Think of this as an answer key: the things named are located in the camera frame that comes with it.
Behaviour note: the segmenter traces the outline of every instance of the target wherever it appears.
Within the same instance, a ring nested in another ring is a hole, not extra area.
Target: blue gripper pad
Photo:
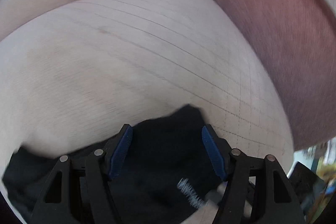
[[[202,141],[216,175],[224,181],[226,179],[224,159],[206,126],[202,128]]]
[[[129,126],[124,136],[120,139],[117,148],[115,149],[111,160],[110,160],[110,170],[109,170],[109,179],[113,179],[120,174],[120,170],[124,164],[128,148],[131,145],[133,138],[133,128]]]

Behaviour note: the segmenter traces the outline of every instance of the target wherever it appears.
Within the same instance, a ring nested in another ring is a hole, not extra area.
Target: metal pin
[[[96,155],[96,156],[100,156],[100,155],[102,155],[104,153],[104,150],[102,150],[102,149],[97,149],[97,150],[95,150],[95,152],[94,152],[94,154]]]
[[[240,150],[237,149],[237,148],[234,148],[231,150],[231,153],[234,155],[234,156],[239,156],[240,155]]]
[[[275,157],[273,155],[267,155],[266,157],[269,161],[275,161]]]
[[[61,162],[65,162],[65,161],[67,161],[68,160],[68,156],[67,155],[63,155],[63,156],[61,156],[60,158],[59,158],[59,160],[61,161]]]

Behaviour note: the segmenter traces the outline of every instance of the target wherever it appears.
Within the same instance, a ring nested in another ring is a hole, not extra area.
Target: black gripper frame
[[[129,127],[108,140],[103,153],[58,160],[35,204],[31,224],[126,224],[120,219],[108,187],[110,159]],[[213,224],[304,224],[305,219],[294,190],[272,155],[249,157],[232,149],[206,125],[221,153],[227,174],[227,188]],[[256,177],[253,189],[249,177]],[[80,181],[85,180],[89,205],[83,204]],[[249,219],[243,217],[245,201],[252,203]]]

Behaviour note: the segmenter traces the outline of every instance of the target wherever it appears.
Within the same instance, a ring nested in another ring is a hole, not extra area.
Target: black fabric
[[[205,125],[199,109],[187,105],[168,117],[133,127],[133,140],[120,175],[109,182],[125,224],[178,224],[196,211],[205,195],[221,183],[204,148]],[[107,140],[69,154],[82,157]],[[12,155],[3,182],[8,197],[27,222],[43,184],[58,159],[47,159],[20,148]],[[188,183],[189,195],[177,185]]]

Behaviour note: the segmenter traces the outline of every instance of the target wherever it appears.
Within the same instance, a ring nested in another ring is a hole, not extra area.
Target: reddish brown surface
[[[336,135],[336,19],[324,0],[215,0],[261,59],[295,149]]]

